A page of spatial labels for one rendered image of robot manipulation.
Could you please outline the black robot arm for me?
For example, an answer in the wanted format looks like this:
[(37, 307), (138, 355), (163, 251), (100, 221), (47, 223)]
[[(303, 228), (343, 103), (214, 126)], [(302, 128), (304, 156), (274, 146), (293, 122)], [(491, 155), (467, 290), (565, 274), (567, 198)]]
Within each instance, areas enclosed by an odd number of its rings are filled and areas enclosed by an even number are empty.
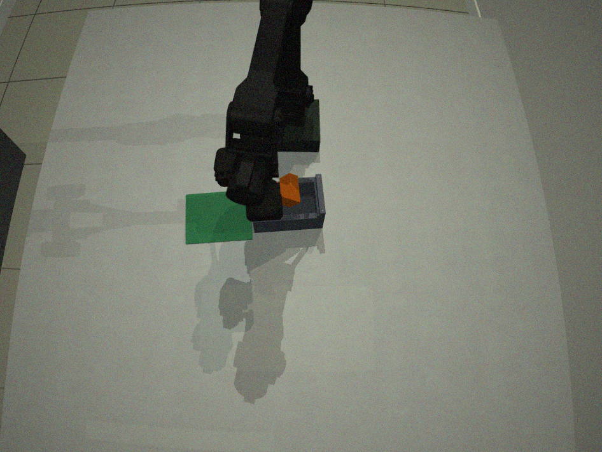
[(312, 0), (260, 0), (248, 76), (228, 105), (226, 145), (214, 161), (215, 181), (238, 204), (263, 203), (269, 161), (282, 147), (284, 125), (303, 127), (314, 101), (300, 54), (300, 26), (311, 9)]

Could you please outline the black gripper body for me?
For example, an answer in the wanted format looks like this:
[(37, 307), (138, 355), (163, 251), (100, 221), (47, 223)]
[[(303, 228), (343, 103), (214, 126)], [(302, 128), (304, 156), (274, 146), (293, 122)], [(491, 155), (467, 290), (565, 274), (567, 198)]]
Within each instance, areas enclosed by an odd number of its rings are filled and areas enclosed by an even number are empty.
[(259, 206), (246, 206), (246, 218), (250, 222), (280, 220), (283, 217), (283, 205), (281, 194), (277, 192), (277, 183), (272, 178), (279, 177), (278, 158), (269, 161), (271, 168), (263, 198)]

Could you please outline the orange l-shaped part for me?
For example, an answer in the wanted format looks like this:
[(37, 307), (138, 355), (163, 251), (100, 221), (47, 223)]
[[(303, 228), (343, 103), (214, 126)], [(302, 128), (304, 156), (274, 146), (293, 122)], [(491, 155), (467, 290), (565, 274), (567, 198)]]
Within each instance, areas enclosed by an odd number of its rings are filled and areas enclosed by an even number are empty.
[(292, 207), (300, 203), (298, 176), (288, 173), (280, 177), (282, 205)]

